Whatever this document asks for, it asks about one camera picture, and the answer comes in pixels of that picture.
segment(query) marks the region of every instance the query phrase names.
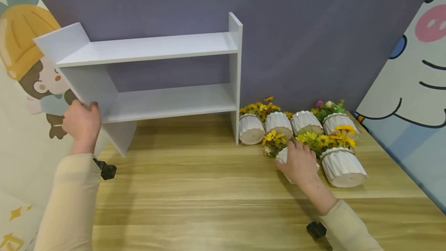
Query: white shelf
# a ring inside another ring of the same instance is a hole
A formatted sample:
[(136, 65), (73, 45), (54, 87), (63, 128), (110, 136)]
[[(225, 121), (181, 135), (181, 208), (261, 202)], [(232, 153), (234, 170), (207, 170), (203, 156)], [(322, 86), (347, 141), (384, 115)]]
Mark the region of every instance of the white shelf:
[(160, 119), (237, 110), (230, 84), (210, 84), (119, 93), (103, 122)]
[(227, 33), (205, 33), (90, 42), (59, 61), (59, 67), (237, 53)]
[[(34, 41), (80, 101), (99, 104), (103, 131), (125, 155), (135, 121), (192, 114), (229, 112), (238, 144), (242, 34), (243, 25), (229, 13), (225, 33), (91, 42), (77, 22)], [(107, 71), (111, 63), (221, 54), (229, 54), (228, 84), (120, 93)]]

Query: cartoon poster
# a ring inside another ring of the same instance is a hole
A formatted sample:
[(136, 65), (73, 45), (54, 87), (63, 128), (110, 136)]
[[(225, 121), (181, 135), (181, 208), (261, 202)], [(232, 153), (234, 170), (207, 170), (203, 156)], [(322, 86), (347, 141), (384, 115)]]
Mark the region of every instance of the cartoon poster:
[(356, 110), (446, 213), (446, 0), (425, 0)]
[(72, 143), (62, 119), (75, 96), (33, 42), (59, 27), (41, 0), (0, 0), (0, 251), (33, 249)]

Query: beige sleeve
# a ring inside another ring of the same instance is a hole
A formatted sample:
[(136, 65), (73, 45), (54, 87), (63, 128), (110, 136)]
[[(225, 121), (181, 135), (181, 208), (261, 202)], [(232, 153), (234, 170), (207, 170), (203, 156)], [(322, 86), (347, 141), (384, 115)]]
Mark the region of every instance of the beige sleeve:
[(35, 251), (90, 251), (100, 168), (92, 154), (65, 157), (56, 170)]
[(364, 222), (346, 202), (339, 200), (326, 216), (320, 216), (333, 251), (382, 251)]

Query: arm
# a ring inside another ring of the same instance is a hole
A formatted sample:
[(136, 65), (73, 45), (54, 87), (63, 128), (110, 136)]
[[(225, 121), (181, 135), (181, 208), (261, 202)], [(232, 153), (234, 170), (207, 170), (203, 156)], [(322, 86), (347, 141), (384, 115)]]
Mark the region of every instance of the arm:
[(316, 154), (300, 142), (288, 142), (287, 163), (277, 167), (294, 181), (318, 211), (334, 251), (382, 251), (364, 222), (338, 200), (317, 175)]
[(100, 130), (97, 105), (87, 110), (79, 101), (65, 112), (62, 125), (74, 138), (70, 155), (56, 169), (35, 251), (90, 251), (94, 208), (101, 170), (93, 161)]

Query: pink nose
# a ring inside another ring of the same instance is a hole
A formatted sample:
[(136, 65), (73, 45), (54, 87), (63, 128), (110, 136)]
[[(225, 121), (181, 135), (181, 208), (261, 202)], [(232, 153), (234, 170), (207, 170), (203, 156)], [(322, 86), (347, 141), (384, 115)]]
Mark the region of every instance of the pink nose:
[(415, 26), (415, 35), (425, 43), (446, 36), (446, 4), (437, 5), (426, 11)]

